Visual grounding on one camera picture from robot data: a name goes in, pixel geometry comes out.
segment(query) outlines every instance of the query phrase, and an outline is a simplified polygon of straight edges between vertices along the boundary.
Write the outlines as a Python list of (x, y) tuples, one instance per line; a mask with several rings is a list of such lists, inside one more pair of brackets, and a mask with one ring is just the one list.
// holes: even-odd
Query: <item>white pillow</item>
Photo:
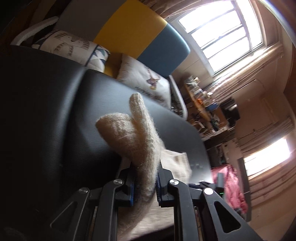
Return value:
[(34, 43), (32, 48), (72, 59), (102, 73), (110, 55), (104, 47), (61, 30), (53, 30)]
[(148, 95), (163, 107), (170, 109), (170, 84), (140, 61), (122, 54), (122, 63), (117, 76), (125, 85)]

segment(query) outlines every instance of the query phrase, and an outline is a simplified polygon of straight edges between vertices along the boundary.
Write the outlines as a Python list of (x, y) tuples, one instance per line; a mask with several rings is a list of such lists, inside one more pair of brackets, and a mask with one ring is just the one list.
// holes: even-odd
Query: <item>pink fabric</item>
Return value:
[(237, 171), (230, 164), (213, 168), (212, 177), (214, 183), (217, 183), (218, 173), (224, 174), (224, 195), (228, 205), (233, 209), (241, 208), (242, 213), (246, 213), (248, 211), (248, 204), (240, 190)]

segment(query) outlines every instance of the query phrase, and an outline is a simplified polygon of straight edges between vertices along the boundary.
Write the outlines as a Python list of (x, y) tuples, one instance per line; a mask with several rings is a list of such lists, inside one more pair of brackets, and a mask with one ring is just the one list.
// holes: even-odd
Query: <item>black metal bracket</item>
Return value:
[(224, 194), (224, 175), (223, 173), (218, 173), (217, 175), (217, 183), (208, 183), (204, 180), (200, 180), (199, 183), (190, 183), (189, 187), (195, 188), (195, 189), (204, 189), (204, 188), (212, 188), (215, 190), (216, 193), (219, 194), (220, 197)]
[[(48, 221), (40, 240), (116, 241), (118, 207), (133, 205), (135, 176), (130, 167), (103, 188), (79, 189)], [(157, 200), (161, 207), (174, 207), (175, 241), (262, 241), (214, 191), (217, 186), (200, 181), (189, 187), (159, 165)]]
[(80, 188), (46, 223), (40, 240), (117, 240), (118, 207), (133, 206), (134, 181), (130, 167), (103, 188)]

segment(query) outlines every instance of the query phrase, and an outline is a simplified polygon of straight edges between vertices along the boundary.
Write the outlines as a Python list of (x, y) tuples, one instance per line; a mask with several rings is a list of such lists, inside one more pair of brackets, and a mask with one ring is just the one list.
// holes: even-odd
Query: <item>metal screw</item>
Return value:
[(87, 188), (80, 188), (80, 189), (78, 190), (78, 192), (81, 193), (81, 194), (85, 194), (85, 193), (88, 192), (88, 189), (87, 189)]
[(205, 194), (207, 195), (212, 195), (214, 193), (213, 189), (212, 188), (205, 188), (204, 189), (204, 192)]
[(178, 185), (179, 184), (179, 181), (177, 179), (171, 179), (170, 180), (170, 184), (172, 184), (172, 185)]
[(114, 183), (115, 185), (120, 185), (120, 184), (123, 183), (123, 181), (122, 181), (121, 179), (115, 179), (115, 180), (113, 181), (113, 183)]

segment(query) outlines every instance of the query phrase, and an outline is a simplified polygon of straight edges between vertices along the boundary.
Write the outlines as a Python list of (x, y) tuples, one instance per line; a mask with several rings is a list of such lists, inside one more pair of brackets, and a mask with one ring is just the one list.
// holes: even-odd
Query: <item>cable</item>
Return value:
[[(260, 128), (260, 129), (258, 129), (258, 130), (255, 130), (255, 131), (261, 131), (262, 129), (264, 129), (264, 128), (266, 128), (266, 127), (269, 127), (270, 125), (273, 125), (273, 123), (271, 123), (271, 124), (269, 124), (269, 125), (267, 125), (267, 126), (264, 126), (264, 127)], [(252, 134), (254, 134), (254, 132), (252, 132), (252, 133), (250, 133), (250, 134), (248, 134), (248, 135), (245, 135), (245, 136), (243, 136), (243, 137), (237, 138), (237, 139), (240, 140), (240, 139), (243, 139), (243, 138), (245, 138), (245, 137), (247, 137), (247, 136), (249, 136), (249, 135), (252, 135)]]
[(252, 141), (252, 140), (254, 140), (254, 139), (256, 139), (256, 138), (257, 138), (257, 137), (254, 137), (254, 138), (252, 138), (251, 140), (248, 140), (246, 143), (244, 143), (244, 144), (241, 144), (240, 146), (243, 146), (243, 145), (245, 145), (245, 144), (249, 143), (250, 141)]

